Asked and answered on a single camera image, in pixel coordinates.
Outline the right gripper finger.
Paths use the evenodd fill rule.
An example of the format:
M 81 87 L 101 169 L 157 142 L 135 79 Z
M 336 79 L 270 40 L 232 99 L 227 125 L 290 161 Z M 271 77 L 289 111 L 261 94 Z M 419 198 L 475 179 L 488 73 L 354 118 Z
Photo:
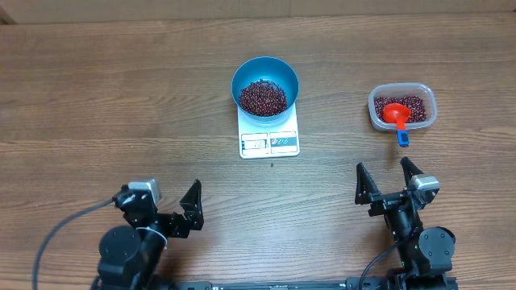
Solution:
M 423 171 L 414 165 L 414 163 L 407 156 L 401 159 L 400 165 L 402 166 L 406 187 L 417 188 L 418 176 L 423 175 Z
M 378 199 L 381 191 L 362 163 L 356 165 L 356 205 L 367 205 Z

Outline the red scoop with blue handle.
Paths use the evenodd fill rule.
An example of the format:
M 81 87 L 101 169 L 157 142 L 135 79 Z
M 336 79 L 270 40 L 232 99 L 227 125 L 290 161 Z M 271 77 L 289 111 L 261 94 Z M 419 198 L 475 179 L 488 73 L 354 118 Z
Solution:
M 408 147 L 410 145 L 410 137 L 406 129 L 406 123 L 411 116 L 410 109 L 399 103 L 390 103 L 384 107 L 382 116 L 387 123 L 396 125 L 398 145 L 400 147 Z

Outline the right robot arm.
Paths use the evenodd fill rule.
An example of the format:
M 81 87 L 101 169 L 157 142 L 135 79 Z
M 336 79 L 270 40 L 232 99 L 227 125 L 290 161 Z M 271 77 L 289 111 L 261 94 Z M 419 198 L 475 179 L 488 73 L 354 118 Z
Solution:
M 425 174 L 404 157 L 400 161 L 405 187 L 383 194 L 362 163 L 356 165 L 357 205 L 369 205 L 368 215 L 382 216 L 393 235 L 394 244 L 380 253 L 363 270 L 354 289 L 457 289 L 455 278 L 447 278 L 452 269 L 456 237 L 447 228 L 424 228 L 418 211 L 436 197 L 439 181 Z M 402 265 L 388 270 L 385 277 L 367 274 L 372 266 L 392 251 L 397 251 Z

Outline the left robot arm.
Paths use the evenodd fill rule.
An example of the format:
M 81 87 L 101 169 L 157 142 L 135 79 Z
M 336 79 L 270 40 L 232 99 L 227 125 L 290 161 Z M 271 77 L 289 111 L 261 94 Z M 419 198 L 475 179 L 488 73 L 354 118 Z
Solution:
M 181 198 L 183 213 L 159 213 L 160 186 L 154 179 L 131 181 L 113 196 L 125 226 L 109 230 L 99 243 L 98 278 L 93 289 L 175 289 L 155 274 L 171 238 L 187 238 L 204 224 L 202 184 L 195 180 Z

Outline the white digital kitchen scale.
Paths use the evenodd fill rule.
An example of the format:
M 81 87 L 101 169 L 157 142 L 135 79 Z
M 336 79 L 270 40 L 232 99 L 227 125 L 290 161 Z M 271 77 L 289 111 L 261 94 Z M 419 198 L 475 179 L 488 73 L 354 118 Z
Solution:
M 240 108 L 239 155 L 244 160 L 297 156 L 300 153 L 296 106 L 273 119 L 258 119 Z

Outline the red beans in bowl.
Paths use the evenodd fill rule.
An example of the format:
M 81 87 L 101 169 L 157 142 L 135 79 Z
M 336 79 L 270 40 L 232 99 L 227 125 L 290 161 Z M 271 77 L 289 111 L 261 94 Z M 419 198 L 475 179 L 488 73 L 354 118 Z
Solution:
M 287 109 L 287 97 L 282 87 L 273 81 L 260 79 L 240 90 L 243 110 L 258 117 L 272 117 Z

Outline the blue metal bowl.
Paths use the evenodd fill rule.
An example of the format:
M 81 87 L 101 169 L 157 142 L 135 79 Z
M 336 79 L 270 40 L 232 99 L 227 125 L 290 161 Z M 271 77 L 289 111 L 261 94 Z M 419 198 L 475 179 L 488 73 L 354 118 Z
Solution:
M 283 88 L 287 97 L 287 109 L 285 111 L 295 106 L 300 93 L 300 82 L 293 68 L 281 59 L 271 56 L 259 56 L 241 64 L 232 77 L 231 95 L 237 108 L 243 110 L 239 103 L 240 90 L 260 79 L 273 81 Z M 246 113 L 258 119 L 273 119 L 283 112 L 272 117 L 258 117 L 248 112 Z

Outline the red beans in container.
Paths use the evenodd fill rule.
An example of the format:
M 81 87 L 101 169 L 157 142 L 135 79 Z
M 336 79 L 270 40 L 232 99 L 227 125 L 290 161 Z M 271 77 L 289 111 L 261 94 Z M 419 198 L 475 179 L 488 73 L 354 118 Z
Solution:
M 424 122 L 427 120 L 427 110 L 424 101 L 417 95 L 405 95 L 402 97 L 379 96 L 373 98 L 373 103 L 377 117 L 383 122 L 385 121 L 383 118 L 383 109 L 391 103 L 398 103 L 410 109 L 411 114 L 408 123 Z

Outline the clear plastic container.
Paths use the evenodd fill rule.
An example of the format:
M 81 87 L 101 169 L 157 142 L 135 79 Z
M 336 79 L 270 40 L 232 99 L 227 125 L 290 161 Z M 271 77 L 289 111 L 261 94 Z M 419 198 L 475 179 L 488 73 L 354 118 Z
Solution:
M 403 97 L 406 95 L 415 95 L 420 97 L 427 113 L 427 118 L 424 121 L 407 123 L 406 129 L 411 131 L 432 125 L 438 116 L 438 108 L 434 93 L 428 86 L 424 84 L 405 82 L 379 85 L 369 94 L 368 112 L 372 127 L 378 131 L 396 130 L 395 124 L 383 122 L 377 115 L 374 105 L 374 100 L 376 97 Z

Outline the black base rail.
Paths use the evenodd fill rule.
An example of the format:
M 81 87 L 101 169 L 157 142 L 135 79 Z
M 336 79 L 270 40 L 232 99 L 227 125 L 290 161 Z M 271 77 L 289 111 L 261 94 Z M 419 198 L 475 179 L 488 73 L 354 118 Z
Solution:
M 345 281 L 330 282 L 267 282 L 267 283 L 237 283 L 237 284 L 212 284 L 211 282 L 180 283 L 173 287 L 178 290 L 458 290 L 459 285 L 455 278 L 450 278 L 444 283 L 442 280 L 406 280 L 403 287 L 398 287 L 385 277 L 368 277 L 362 281 L 356 277 L 347 278 Z

